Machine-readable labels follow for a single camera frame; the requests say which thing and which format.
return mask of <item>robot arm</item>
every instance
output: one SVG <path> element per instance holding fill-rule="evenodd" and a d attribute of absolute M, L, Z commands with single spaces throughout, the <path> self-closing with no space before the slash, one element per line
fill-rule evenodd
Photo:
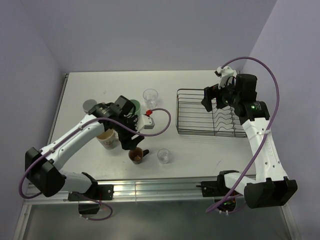
<path fill-rule="evenodd" d="M 243 177 L 235 191 L 244 195 L 250 208 L 283 206 L 297 191 L 295 180 L 289 180 L 278 157 L 269 124 L 269 111 L 263 101 L 257 101 L 257 77 L 251 74 L 238 74 L 232 81 L 234 71 L 226 66 L 219 67 L 215 74 L 220 83 L 204 89 L 202 105 L 208 112 L 212 111 L 212 99 L 216 99 L 218 109 L 231 106 L 239 117 L 246 132 L 252 153 L 255 154 L 262 144 L 265 134 L 266 141 L 255 159 L 256 180 Z M 235 170 L 223 171 L 218 177 L 218 186 L 231 189 L 239 179 L 240 173 Z"/>
<path fill-rule="evenodd" d="M 117 124 L 104 121 L 99 122 L 97 118 L 109 118 L 115 120 L 127 128 L 139 132 L 142 129 L 153 129 L 154 121 L 146 115 L 132 115 L 134 105 L 131 101 L 120 96 L 115 103 L 99 103 L 65 135 L 53 143 L 43 147 L 40 151 L 34 148 L 25 154 L 25 169 L 34 161 L 48 153 L 35 167 L 32 168 L 27 178 L 46 197 L 51 197 L 59 191 L 79 192 L 86 197 L 92 197 L 97 192 L 98 183 L 89 174 L 66 172 L 61 170 L 65 163 L 87 144 L 91 139 L 102 134 L 108 129 L 118 132 L 119 141 L 124 150 L 134 150 L 144 137 L 137 136 Z"/>

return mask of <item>cup handle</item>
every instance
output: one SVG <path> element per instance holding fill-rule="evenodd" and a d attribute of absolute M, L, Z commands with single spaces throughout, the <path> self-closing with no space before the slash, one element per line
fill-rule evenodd
<path fill-rule="evenodd" d="M 150 153 L 150 151 L 147 149 L 147 150 L 144 150 L 143 151 L 143 157 L 145 156 L 145 155 L 147 155 L 148 153 Z"/>

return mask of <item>purple wall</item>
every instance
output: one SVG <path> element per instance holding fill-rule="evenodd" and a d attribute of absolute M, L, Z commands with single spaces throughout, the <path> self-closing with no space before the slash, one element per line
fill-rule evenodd
<path fill-rule="evenodd" d="M 298 184 L 289 206 L 302 238 L 312 240 L 320 235 L 319 9 L 319 0 L 278 0 L 251 53 L 278 79 L 273 138 L 285 170 Z M 257 75 L 259 99 L 272 113 L 276 95 L 268 73 L 250 61 L 243 71 Z"/>
<path fill-rule="evenodd" d="M 18 0 L 1 1 L 0 35 L 0 239 L 8 240 L 23 202 L 25 152 L 47 142 L 63 75 Z"/>
<path fill-rule="evenodd" d="M 21 2 L 66 72 L 92 72 L 207 70 L 247 56 L 276 0 Z"/>

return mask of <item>glass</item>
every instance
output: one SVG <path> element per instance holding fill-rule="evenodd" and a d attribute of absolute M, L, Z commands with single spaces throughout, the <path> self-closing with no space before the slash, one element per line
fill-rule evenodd
<path fill-rule="evenodd" d="M 167 164 L 170 161 L 171 157 L 172 157 L 171 152 L 168 149 L 165 149 L 165 148 L 160 149 L 158 151 L 157 156 L 158 156 L 158 159 L 159 159 L 160 163 L 162 163 L 162 164 Z"/>
<path fill-rule="evenodd" d="M 148 109 L 154 109 L 157 106 L 158 92 L 154 89 L 147 89 L 143 92 L 144 102 Z"/>

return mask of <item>black bracket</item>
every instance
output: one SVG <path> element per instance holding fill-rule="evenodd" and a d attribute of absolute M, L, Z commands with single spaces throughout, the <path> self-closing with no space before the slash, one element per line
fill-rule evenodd
<path fill-rule="evenodd" d="M 283 206 L 298 190 L 296 180 L 289 180 L 287 176 L 280 181 L 248 183 L 244 188 L 244 199 L 251 209 Z"/>
<path fill-rule="evenodd" d="M 109 201 L 112 200 L 114 196 L 114 186 L 112 184 L 98 184 L 95 187 L 95 193 L 90 196 L 93 200 L 98 201 Z M 79 202 L 87 201 L 88 199 L 82 197 L 81 195 L 76 195 L 69 193 L 68 201 L 70 202 Z M 100 209 L 99 203 L 79 203 L 78 211 L 81 215 L 97 214 Z"/>
<path fill-rule="evenodd" d="M 226 187 L 224 175 L 230 173 L 238 173 L 238 171 L 221 171 L 216 181 L 202 181 L 201 185 L 197 185 L 196 187 L 201 188 L 202 197 L 208 198 L 226 195 L 230 189 Z"/>
<path fill-rule="evenodd" d="M 112 184 L 98 184 L 96 188 L 96 192 L 90 198 L 98 201 L 109 201 L 112 200 L 114 196 L 114 186 Z M 79 202 L 79 201 L 87 201 L 86 198 L 69 193 L 68 201 L 70 202 Z"/>

